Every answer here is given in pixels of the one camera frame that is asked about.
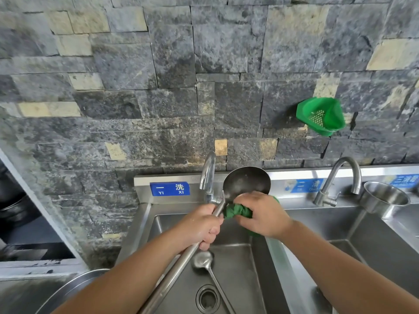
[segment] sink backsplash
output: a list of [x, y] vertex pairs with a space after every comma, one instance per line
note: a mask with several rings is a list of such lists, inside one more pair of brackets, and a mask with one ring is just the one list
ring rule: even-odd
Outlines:
[[[0, 148], [90, 260], [137, 174], [419, 163], [419, 0], [2, 0]], [[347, 127], [295, 118], [335, 97]]]

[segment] person's right arm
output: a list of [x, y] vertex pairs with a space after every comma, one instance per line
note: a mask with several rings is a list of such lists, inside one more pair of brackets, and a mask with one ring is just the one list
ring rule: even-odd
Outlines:
[[419, 313], [417, 298], [292, 220], [273, 197], [252, 192], [234, 202], [253, 211], [238, 223], [287, 246], [339, 314]]

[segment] person's left hand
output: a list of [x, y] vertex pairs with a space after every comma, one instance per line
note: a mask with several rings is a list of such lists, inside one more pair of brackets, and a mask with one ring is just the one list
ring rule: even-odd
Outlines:
[[215, 207], [214, 204], [198, 206], [171, 229], [173, 235], [179, 240], [181, 250], [197, 242], [201, 243], [199, 245], [201, 250], [208, 250], [224, 221], [222, 215], [212, 216]]

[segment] green rag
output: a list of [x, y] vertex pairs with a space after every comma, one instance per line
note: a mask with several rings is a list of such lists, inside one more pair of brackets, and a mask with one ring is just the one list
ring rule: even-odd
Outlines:
[[[240, 204], [228, 204], [224, 208], [223, 214], [224, 214], [224, 219], [233, 218], [235, 215], [242, 215], [243, 217], [246, 217], [246, 218], [252, 218], [253, 211], [251, 211], [250, 208], [240, 205]], [[250, 230], [248, 231], [251, 236], [260, 236], [260, 234], [256, 232], [253, 232]]]

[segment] blue label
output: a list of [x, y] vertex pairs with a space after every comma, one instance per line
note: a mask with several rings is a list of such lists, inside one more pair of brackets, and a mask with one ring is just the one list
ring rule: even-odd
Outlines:
[[405, 174], [396, 175], [396, 178], [390, 183], [398, 188], [411, 188], [415, 187], [419, 182], [419, 174]]
[[191, 195], [186, 182], [150, 183], [153, 196], [185, 196]]
[[314, 193], [320, 190], [324, 178], [297, 179], [292, 193]]

